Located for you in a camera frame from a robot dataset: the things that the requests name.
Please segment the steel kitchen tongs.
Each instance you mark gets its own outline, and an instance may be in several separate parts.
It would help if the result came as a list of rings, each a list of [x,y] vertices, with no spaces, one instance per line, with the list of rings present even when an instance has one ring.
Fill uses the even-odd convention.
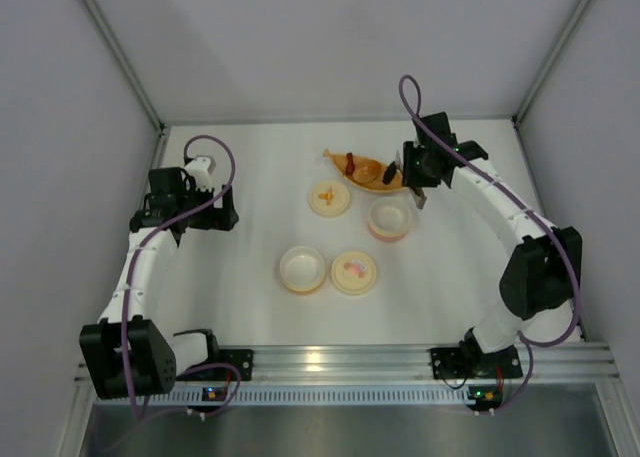
[[[399,152],[396,152],[394,163],[396,165],[396,170],[400,173],[404,173],[403,170],[403,162],[402,157]],[[425,195],[422,188],[409,187],[411,192],[411,196],[416,204],[416,207],[419,210],[422,210],[427,202],[427,196]]]

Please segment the black sea cucumber toy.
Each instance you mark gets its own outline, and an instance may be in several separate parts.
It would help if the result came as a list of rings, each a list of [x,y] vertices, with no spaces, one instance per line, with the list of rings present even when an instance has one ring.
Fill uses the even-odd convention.
[[[397,173],[397,167],[395,162],[391,162],[385,169],[385,172],[382,177],[382,182],[385,186],[388,186],[392,183],[395,175]]]

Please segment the sesame bun toy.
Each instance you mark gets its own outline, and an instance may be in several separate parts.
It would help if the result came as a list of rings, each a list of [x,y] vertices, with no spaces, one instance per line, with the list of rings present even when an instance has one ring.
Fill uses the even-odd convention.
[[[352,175],[358,183],[368,183],[374,181],[380,174],[382,165],[375,160],[366,160],[356,166]]]

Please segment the red sausage toy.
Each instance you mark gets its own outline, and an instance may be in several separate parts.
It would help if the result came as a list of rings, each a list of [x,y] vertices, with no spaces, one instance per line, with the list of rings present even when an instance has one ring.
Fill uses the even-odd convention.
[[[346,154],[346,166],[345,166],[345,175],[352,176],[356,169],[354,156],[351,152]]]

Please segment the cream lid orange handle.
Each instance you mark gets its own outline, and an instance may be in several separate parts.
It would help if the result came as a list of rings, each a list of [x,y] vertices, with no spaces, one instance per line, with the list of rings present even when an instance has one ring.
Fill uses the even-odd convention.
[[[308,195],[311,210],[325,218],[342,215],[349,207],[351,194],[347,187],[336,180],[324,180],[314,184]]]

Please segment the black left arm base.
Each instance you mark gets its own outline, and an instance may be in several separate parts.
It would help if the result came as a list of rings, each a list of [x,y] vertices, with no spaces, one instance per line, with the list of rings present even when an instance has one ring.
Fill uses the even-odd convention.
[[[223,348],[215,362],[192,366],[177,377],[178,381],[252,380],[254,351],[248,348]]]

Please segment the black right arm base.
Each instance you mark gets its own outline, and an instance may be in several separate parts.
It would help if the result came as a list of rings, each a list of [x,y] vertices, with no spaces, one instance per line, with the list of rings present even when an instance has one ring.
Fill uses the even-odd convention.
[[[497,379],[498,371],[504,379],[523,376],[514,346],[490,354],[473,354],[460,347],[436,347],[429,354],[433,375],[439,380]]]

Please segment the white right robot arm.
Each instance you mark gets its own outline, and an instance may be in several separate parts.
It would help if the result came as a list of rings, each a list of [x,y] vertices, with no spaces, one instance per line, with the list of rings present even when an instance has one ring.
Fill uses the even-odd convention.
[[[458,142],[446,113],[412,120],[416,138],[404,143],[400,158],[402,184],[417,207],[426,203],[425,189],[445,185],[473,207],[508,254],[499,302],[457,348],[467,375],[492,375],[517,358],[515,342],[534,343],[524,335],[534,317],[579,302],[583,240],[519,197],[477,142]]]

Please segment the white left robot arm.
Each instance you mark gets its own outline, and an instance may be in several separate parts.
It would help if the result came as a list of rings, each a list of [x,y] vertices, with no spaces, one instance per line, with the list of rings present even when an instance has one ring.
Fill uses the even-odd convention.
[[[130,220],[125,264],[109,304],[79,344],[97,396],[153,396],[172,390],[192,367],[216,363],[220,348],[209,329],[165,336],[153,322],[165,274],[189,229],[230,231],[239,217],[232,188],[216,207],[210,156],[185,158],[181,167],[153,169],[143,206]]]

